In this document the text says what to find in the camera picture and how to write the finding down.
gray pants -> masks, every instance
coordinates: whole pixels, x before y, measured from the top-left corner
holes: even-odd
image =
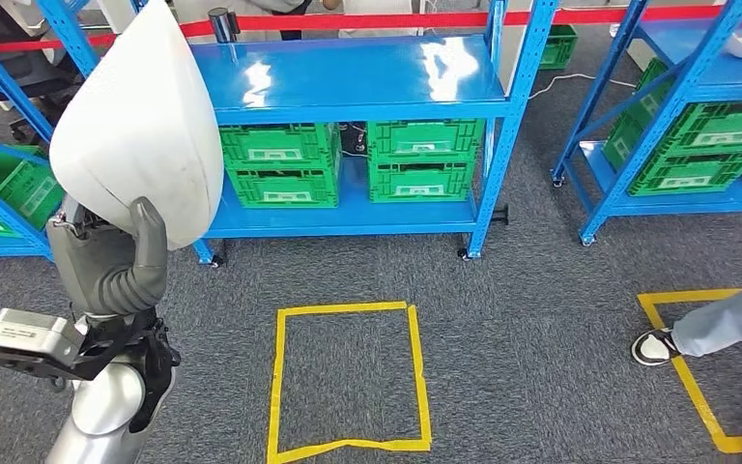
[[[742,292],[690,311],[672,327],[683,355],[699,357],[742,341]]]

person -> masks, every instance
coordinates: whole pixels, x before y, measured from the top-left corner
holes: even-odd
[[[278,11],[272,10],[271,14],[275,16],[302,16],[302,15],[305,15],[305,11],[308,9],[309,5],[311,5],[311,0],[303,0],[302,3],[297,5],[291,11],[278,12]],[[280,31],[280,38],[282,38],[284,41],[301,41],[302,31],[301,30]]]
[[[742,292],[696,308],[671,329],[642,333],[631,346],[633,359],[661,365],[678,356],[701,357],[742,341]]]
[[[397,15],[412,14],[411,0],[320,0],[326,10],[336,10],[340,5],[346,15]],[[340,39],[359,37],[413,36],[416,28],[396,29],[340,29]]]
[[[174,0],[175,15],[181,23],[202,21],[209,18],[209,10],[217,7],[226,7],[236,15],[266,16],[274,12],[290,13],[305,0]],[[238,34],[240,42],[279,41],[277,31],[242,31]],[[214,36],[192,37],[190,44],[213,44]]]

office chair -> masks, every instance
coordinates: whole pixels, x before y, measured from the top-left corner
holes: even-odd
[[[0,44],[9,42],[36,41],[41,38],[31,37],[0,6]],[[40,110],[51,124],[58,122],[69,99],[56,102],[52,95],[71,88],[80,74],[69,55],[57,65],[52,65],[40,50],[0,53],[0,64],[29,98],[38,98]],[[0,91],[0,102],[9,98]],[[32,137],[23,128],[30,128],[29,123],[21,118],[10,123],[13,138],[18,142],[38,144],[40,137]]]

gray carpet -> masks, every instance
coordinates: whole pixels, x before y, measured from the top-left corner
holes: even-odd
[[[567,72],[594,73],[607,28],[579,33]],[[635,81],[635,65],[618,78]],[[559,82],[528,106],[502,193],[511,223],[491,228],[480,261],[459,260],[453,235],[215,241],[229,260],[216,270],[173,253],[160,311],[184,364],[143,462],[265,462],[276,311],[406,300],[418,306],[431,451],[307,462],[742,463],[715,450],[671,367],[628,352],[648,328],[637,293],[742,285],[742,215],[616,218],[581,247],[584,214],[548,169],[588,85]],[[613,87],[603,106],[628,94]],[[9,119],[0,112],[0,139]],[[0,259],[2,306],[64,314],[67,299],[50,263]],[[674,320],[690,308],[661,310]],[[281,451],[418,436],[402,313],[288,322]],[[742,345],[690,366],[725,430],[742,433]],[[69,400],[0,369],[0,463],[40,462]]]

white bag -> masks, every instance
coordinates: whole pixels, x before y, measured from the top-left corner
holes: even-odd
[[[146,196],[169,249],[209,229],[223,159],[209,92],[165,2],[149,2],[72,99],[52,136],[56,179],[76,201],[128,232]]]

